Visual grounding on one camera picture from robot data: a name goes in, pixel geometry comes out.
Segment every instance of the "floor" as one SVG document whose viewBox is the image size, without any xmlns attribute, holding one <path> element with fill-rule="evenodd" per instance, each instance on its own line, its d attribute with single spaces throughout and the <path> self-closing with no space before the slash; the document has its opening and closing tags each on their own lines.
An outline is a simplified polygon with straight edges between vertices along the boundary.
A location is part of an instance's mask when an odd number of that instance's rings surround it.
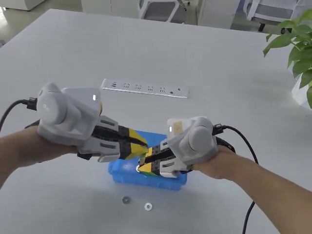
<svg viewBox="0 0 312 234">
<path fill-rule="evenodd" d="M 197 25 L 195 8 L 198 0 L 190 1 L 191 5 L 187 6 L 188 15 L 185 23 Z M 50 8 L 82 12 L 81 0 L 46 0 L 32 9 L 31 12 L 0 8 L 0 41 L 8 42 Z M 243 31 L 257 31 L 259 23 L 247 21 L 245 14 L 238 12 L 231 28 Z M 273 31 L 274 26 L 267 25 L 264 29 L 264 33 Z"/>
<path fill-rule="evenodd" d="M 0 8 L 0 39 L 8 42 L 49 9 L 81 11 L 81 0 L 47 0 L 30 12 Z"/>
</svg>

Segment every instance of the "white power strip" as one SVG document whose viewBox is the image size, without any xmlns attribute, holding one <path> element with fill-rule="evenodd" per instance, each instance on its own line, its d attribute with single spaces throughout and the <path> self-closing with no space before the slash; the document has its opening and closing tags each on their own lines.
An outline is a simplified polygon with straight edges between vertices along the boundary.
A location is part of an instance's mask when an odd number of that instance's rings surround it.
<svg viewBox="0 0 312 234">
<path fill-rule="evenodd" d="M 104 79 L 102 89 L 173 98 L 188 98 L 189 90 L 180 86 L 154 85 L 141 82 Z"/>
</svg>

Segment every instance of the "forearm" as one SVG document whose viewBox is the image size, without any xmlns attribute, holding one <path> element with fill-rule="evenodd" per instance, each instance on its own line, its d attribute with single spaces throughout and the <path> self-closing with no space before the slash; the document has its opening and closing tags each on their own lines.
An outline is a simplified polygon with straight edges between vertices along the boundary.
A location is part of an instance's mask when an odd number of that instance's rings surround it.
<svg viewBox="0 0 312 234">
<path fill-rule="evenodd" d="M 312 230 L 312 193 L 250 161 L 239 157 L 230 175 L 282 234 Z"/>
<path fill-rule="evenodd" d="M 51 143 L 37 134 L 37 127 L 24 129 L 0 138 L 0 187 L 18 167 L 48 161 L 67 153 L 75 147 Z"/>
</svg>

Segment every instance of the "black cable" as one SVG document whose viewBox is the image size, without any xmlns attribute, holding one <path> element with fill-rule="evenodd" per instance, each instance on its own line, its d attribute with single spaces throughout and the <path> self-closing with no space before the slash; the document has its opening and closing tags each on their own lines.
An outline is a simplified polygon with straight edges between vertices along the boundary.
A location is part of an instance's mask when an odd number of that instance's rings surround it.
<svg viewBox="0 0 312 234">
<path fill-rule="evenodd" d="M 254 152 L 252 146 L 250 145 L 250 143 L 248 142 L 248 140 L 245 138 L 245 136 L 244 136 L 240 131 L 238 131 L 238 130 L 237 130 L 236 128 L 234 128 L 234 127 L 227 126 L 227 125 L 223 125 L 223 126 L 222 126 L 222 129 L 223 129 L 223 130 L 224 130 L 224 129 L 231 129 L 232 131 L 234 131 L 234 132 L 236 132 L 237 134 L 239 134 L 240 137 L 243 138 L 244 142 L 247 144 L 247 146 L 248 146 L 250 152 L 252 153 L 254 162 L 255 162 L 256 164 L 259 164 L 258 159 L 257 159 L 257 156 L 255 155 L 255 152 Z"/>
<path fill-rule="evenodd" d="M 234 127 L 227 126 L 227 125 L 222 125 L 222 129 L 223 129 L 223 130 L 224 130 L 224 129 L 231 129 L 232 131 L 234 131 L 234 132 L 236 132 L 237 134 L 239 134 L 239 135 L 243 138 L 244 142 L 247 144 L 247 146 L 248 146 L 250 152 L 252 153 L 254 162 L 255 162 L 256 164 L 259 165 L 257 156 L 255 155 L 255 152 L 254 152 L 252 146 L 250 145 L 250 143 L 248 142 L 248 140 L 245 138 L 245 136 L 244 136 L 240 131 L 238 131 L 238 130 L 237 130 L 236 128 L 234 128 Z M 246 233 L 246 228 L 247 228 L 248 219 L 249 219 L 250 213 L 251 213 L 252 210 L 253 210 L 254 205 L 255 205 L 255 202 L 253 201 L 253 202 L 251 203 L 249 209 L 247 210 L 247 213 L 246 213 L 246 216 L 245 216 L 245 221 L 244 221 L 244 227 L 243 227 L 243 232 L 242 232 L 242 234 L 245 234 L 245 233 Z"/>
<path fill-rule="evenodd" d="M 30 110 L 34 110 L 34 111 L 37 110 L 37 98 L 30 97 L 28 100 L 23 99 L 23 100 L 17 100 L 15 102 L 13 102 L 9 106 L 9 108 L 6 109 L 6 111 L 4 112 L 3 116 L 1 117 L 1 120 L 0 120 L 0 132 L 1 132 L 1 129 L 2 129 L 3 123 L 4 123 L 5 119 L 7 118 L 8 114 L 10 113 L 10 111 L 15 106 L 17 106 L 19 104 L 27 105 L 27 109 L 30 109 Z"/>
<path fill-rule="evenodd" d="M 13 102 L 9 107 L 8 109 L 6 109 L 6 111 L 4 112 L 1 120 L 0 120 L 0 132 L 1 132 L 1 129 L 2 129 L 2 126 L 3 126 L 3 123 L 5 121 L 5 119 L 7 118 L 8 114 L 10 113 L 10 111 L 17 105 L 19 104 L 24 104 L 24 105 L 27 105 L 28 103 L 28 100 L 26 99 L 23 99 L 23 100 L 17 100 L 15 102 Z"/>
</svg>

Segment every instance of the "white cabinet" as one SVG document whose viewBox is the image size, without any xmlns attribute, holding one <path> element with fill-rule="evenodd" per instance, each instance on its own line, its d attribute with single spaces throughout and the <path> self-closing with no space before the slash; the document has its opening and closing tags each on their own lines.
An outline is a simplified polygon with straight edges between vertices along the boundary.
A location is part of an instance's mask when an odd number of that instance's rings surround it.
<svg viewBox="0 0 312 234">
<path fill-rule="evenodd" d="M 29 11 L 43 1 L 45 0 L 0 0 L 0 6 Z"/>
<path fill-rule="evenodd" d="M 137 0 L 81 0 L 85 13 L 138 18 Z"/>
<path fill-rule="evenodd" d="M 197 22 L 200 26 L 231 27 L 240 0 L 199 0 Z"/>
</svg>

